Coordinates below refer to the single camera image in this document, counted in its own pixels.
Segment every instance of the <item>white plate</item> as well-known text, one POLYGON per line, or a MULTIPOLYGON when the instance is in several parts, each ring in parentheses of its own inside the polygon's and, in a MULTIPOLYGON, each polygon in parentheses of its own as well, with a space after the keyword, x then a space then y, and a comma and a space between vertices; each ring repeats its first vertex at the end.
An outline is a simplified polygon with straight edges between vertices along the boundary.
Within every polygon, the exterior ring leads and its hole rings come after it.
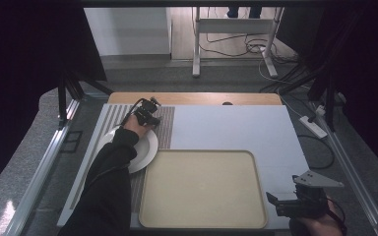
MULTIPOLYGON (((112 143, 113 136, 118 128, 119 127, 113 128, 99 140, 96 147, 97 152, 99 152, 105 144, 112 143)), ((130 173, 143 169, 155 158, 158 152, 158 137, 155 132, 150 130, 134 145, 134 148, 137 151, 137 156, 131 160, 130 166, 128 167, 130 173)))

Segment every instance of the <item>white wall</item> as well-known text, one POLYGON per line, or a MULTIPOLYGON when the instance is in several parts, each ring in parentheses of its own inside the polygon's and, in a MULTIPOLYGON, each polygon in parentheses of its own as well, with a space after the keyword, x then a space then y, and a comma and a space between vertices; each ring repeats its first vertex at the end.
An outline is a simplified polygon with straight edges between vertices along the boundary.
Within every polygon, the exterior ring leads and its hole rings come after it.
POLYGON ((168 8, 85 9, 100 56, 169 54, 168 8))

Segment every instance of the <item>metal rail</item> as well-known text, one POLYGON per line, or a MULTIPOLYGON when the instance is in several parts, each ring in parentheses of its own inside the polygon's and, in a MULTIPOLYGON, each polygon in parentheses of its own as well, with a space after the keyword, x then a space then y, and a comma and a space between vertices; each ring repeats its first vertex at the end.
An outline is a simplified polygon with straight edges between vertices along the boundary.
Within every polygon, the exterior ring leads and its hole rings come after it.
POLYGON ((66 137, 71 125, 72 119, 78 110, 80 102, 77 100, 72 100, 69 107, 67 108, 67 123, 63 129, 57 130, 54 134, 50 145, 48 146, 38 168, 36 169, 26 192, 24 193, 21 201, 15 211, 14 216, 11 219, 8 227, 6 228, 5 235, 21 235, 24 226, 29 219, 30 213, 35 201, 41 191, 41 188, 51 170, 53 162, 60 150, 64 138, 66 137))
POLYGON ((378 235, 378 206, 374 201, 373 197, 370 195, 366 187, 364 186, 362 180, 360 179, 357 171, 349 160, 348 154, 343 148, 342 143, 337 137, 336 133, 331 132, 331 129, 328 127, 322 116, 317 116, 319 124, 328 134, 328 139, 333 147, 333 151, 336 154, 339 164, 342 166, 343 171, 346 177, 351 184, 352 189, 354 190, 357 199, 360 201, 360 204, 366 213, 368 220, 370 221, 374 231, 378 235))

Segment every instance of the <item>white table surface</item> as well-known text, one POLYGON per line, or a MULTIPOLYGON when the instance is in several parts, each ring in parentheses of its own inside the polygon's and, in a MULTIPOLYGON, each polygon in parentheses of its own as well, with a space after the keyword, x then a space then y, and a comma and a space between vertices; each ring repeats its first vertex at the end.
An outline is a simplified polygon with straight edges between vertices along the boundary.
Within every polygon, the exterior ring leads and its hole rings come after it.
MULTIPOLYGON (((291 176, 309 169, 282 105, 176 105, 170 149, 249 150, 263 194, 269 192, 281 200, 296 199, 291 176)), ((288 218, 277 216, 267 201, 265 206, 269 217, 265 229, 288 229, 288 218)), ((133 227, 140 225, 136 213, 132 221, 133 227)))

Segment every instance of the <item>black curtain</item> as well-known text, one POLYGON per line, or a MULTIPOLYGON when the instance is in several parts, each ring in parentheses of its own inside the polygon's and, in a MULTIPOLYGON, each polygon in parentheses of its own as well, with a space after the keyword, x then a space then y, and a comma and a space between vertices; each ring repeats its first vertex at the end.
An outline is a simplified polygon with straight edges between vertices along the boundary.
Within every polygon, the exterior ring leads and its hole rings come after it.
POLYGON ((79 79, 70 72, 106 80, 83 9, 0 6, 0 173, 30 128, 40 97, 63 75, 79 79))
POLYGON ((334 76, 346 97, 345 115, 378 156, 378 1, 363 11, 334 76))

